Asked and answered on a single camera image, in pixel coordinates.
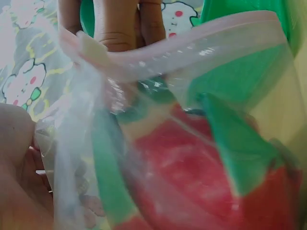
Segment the clear plastic bag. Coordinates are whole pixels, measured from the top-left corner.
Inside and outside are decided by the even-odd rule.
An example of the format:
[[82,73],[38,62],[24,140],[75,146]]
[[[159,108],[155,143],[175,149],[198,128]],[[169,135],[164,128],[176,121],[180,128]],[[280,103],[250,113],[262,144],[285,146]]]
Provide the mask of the clear plastic bag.
[[54,172],[57,230],[86,229],[84,158],[112,230],[299,227],[303,148],[293,139],[306,114],[274,13],[227,16],[125,53],[83,33],[61,30],[60,42],[76,62],[73,90],[36,136]]

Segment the finger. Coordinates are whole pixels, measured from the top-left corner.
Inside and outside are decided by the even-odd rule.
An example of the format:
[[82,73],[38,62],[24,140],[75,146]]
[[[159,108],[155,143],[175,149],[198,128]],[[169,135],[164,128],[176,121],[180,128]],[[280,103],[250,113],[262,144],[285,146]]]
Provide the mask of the finger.
[[51,191],[51,186],[50,186],[50,183],[49,183],[47,175],[46,174],[40,174],[39,176],[42,179],[43,184],[47,188],[47,190]]
[[140,1],[142,35],[146,45],[165,39],[161,0]]
[[34,131],[35,122],[23,108],[0,103],[0,164],[20,166]]
[[33,161],[34,161],[34,164],[35,164],[35,170],[36,171],[37,170],[45,170],[45,167],[44,167],[44,164],[43,164],[43,161],[42,161],[42,156],[41,156],[40,152],[35,150],[35,149],[32,149],[31,154],[32,154]]
[[136,47],[141,48],[145,46],[145,41],[141,33],[141,16],[139,9],[135,13],[135,37],[136,37]]
[[138,0],[94,0],[95,40],[111,52],[135,49],[137,3]]
[[59,24],[64,28],[76,34],[78,31],[82,30],[80,23],[80,5],[81,0],[59,0],[58,9]]

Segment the cartoon print fabric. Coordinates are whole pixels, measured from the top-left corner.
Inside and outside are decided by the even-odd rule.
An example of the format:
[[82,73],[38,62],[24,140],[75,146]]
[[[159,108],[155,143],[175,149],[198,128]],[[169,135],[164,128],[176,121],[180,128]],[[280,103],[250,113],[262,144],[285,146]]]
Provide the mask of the cartoon print fabric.
[[34,64],[35,59],[30,59],[18,71],[10,75],[2,88],[6,103],[18,105],[27,110],[32,101],[39,98],[39,89],[46,76],[44,64]]
[[193,27],[192,19],[198,17],[193,7],[180,1],[162,3],[161,8],[166,37],[189,31]]
[[[203,4],[202,0],[163,2],[167,37],[190,30]],[[56,0],[1,0],[1,9],[0,35],[5,42],[0,43],[0,102],[24,108],[37,121],[70,92],[73,64],[57,45]],[[87,172],[80,182],[85,221],[89,229],[109,230],[92,178],[93,172]]]

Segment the hand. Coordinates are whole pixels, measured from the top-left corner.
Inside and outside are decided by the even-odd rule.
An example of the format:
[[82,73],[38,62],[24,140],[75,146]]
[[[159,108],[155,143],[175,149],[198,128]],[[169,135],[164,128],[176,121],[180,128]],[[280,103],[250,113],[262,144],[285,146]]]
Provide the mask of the hand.
[[35,123],[17,106],[0,103],[0,229],[52,230],[53,199],[40,153],[30,145]]
[[[93,1],[94,38],[109,51],[136,49],[165,38],[161,0]],[[81,0],[59,0],[59,23],[74,34],[82,29],[80,4]]]

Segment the red dot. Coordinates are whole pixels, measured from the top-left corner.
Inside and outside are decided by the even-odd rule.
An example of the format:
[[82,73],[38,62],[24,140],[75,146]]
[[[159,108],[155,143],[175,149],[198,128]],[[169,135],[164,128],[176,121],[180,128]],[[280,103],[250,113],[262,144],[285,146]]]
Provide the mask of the red dot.
[[183,12],[182,12],[182,11],[176,11],[176,12],[175,12],[175,15],[176,15],[177,17],[181,17],[181,16],[183,15]]
[[176,33],[170,33],[168,37],[173,37],[173,36],[176,36],[177,34]]
[[32,77],[32,79],[30,80],[30,84],[32,85],[35,81],[36,81],[36,77]]

